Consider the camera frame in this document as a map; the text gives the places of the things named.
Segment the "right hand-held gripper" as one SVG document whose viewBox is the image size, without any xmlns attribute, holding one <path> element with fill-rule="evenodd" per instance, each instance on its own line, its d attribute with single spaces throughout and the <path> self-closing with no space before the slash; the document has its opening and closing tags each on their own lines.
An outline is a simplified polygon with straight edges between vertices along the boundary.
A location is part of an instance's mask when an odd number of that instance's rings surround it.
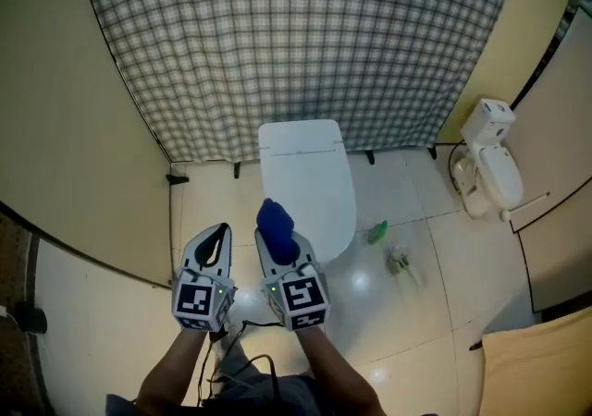
<svg viewBox="0 0 592 416">
<path fill-rule="evenodd" d="M 271 275 L 263 284 L 263 292 L 274 315 L 291 332 L 323 325 L 329 316 L 330 298 L 327 281 L 316 264 L 315 254 L 307 238 L 292 232 L 289 245 L 291 269 L 277 275 L 259 228 L 254 232 L 255 244 L 263 275 Z"/>
</svg>

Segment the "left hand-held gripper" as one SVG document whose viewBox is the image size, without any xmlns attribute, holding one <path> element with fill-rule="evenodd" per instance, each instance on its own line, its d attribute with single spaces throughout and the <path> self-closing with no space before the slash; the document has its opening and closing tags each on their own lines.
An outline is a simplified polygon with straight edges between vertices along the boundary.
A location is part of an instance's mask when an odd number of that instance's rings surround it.
<svg viewBox="0 0 592 416">
<path fill-rule="evenodd" d="M 186 245 L 172 289 L 172 315 L 185 329 L 219 332 L 234 302 L 236 287 L 228 274 L 232 232 L 228 223 L 210 226 Z M 191 269 L 203 268 L 210 274 Z"/>
</svg>

